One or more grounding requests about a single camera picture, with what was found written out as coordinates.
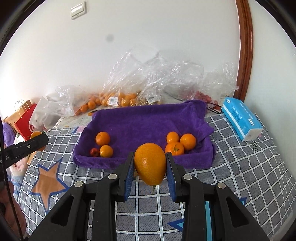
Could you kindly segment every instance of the gray plaid fabric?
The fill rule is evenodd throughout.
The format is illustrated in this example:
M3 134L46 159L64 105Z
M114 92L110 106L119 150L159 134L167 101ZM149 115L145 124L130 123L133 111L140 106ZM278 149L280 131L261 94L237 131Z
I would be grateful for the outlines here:
M215 132L213 142L217 153L210 169L187 169L186 172L208 184L224 182L239 197L247 198L246 207L269 237L284 223L295 205L295 180L277 153L268 131L255 142L241 142L224 115L205 119ZM80 130L56 129L48 132L49 144L32 160L21 187L18 203L27 219L31 234L46 213L40 196L29 194L38 176L38 165L50 168L61 161L58 177L66 185L82 180L100 180L112 171L78 167L73 163L73 148ZM64 193L52 195L49 206ZM116 203L118 240L181 240L182 233L168 222L184 218L183 203L172 202L166 178L152 190L137 177L132 183L131 196L126 203ZM91 240L93 203L90 210L88 240Z

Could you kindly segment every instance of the red shopping bag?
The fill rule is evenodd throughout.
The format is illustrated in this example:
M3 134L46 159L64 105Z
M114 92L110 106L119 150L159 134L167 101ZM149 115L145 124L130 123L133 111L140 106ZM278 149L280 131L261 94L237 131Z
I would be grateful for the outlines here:
M37 104L33 104L27 111L19 118L15 123L17 131L22 135L22 137L27 141L30 139L32 132L35 127L29 124L31 116Z

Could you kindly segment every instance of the purple cloth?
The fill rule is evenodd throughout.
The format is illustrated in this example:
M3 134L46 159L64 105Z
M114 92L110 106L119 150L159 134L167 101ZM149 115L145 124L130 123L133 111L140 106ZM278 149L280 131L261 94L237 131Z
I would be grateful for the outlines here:
M13 129L11 128L11 126L6 122L3 123L3 133L4 133L4 143L6 147L11 146L15 140L16 135Z
M180 137L191 133L197 139L196 147L185 155L175 156L175 162L184 168L210 168L215 150L209 135L214 129L204 121L205 111L203 101L97 111L74 148L74 163L83 167L114 169L125 162L129 152L136 151L144 143L155 143L164 150L167 134L175 131ZM95 138L101 131L110 135L109 145L114 151L111 158L89 154L92 148L99 148Z

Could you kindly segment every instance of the wall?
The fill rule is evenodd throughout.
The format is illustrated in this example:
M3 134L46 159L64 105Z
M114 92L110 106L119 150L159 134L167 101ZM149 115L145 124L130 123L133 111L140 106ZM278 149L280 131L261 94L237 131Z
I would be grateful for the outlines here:
M0 56L0 114L19 99L37 100L58 85L97 90L115 62L135 44L203 63L210 71L238 64L239 23L234 0L46 0L18 28Z
M296 177L296 50L278 22L249 0L254 57L245 103L271 132L291 174Z

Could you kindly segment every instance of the orange star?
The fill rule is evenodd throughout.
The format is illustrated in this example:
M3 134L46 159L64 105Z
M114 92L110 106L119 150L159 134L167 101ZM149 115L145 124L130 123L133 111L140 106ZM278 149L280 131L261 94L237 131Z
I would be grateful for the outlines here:
M32 195L38 195L41 197L46 213L49 212L50 196L65 192L69 189L69 187L58 178L61 161L62 158L49 169L42 165L38 165L38 178L30 192Z

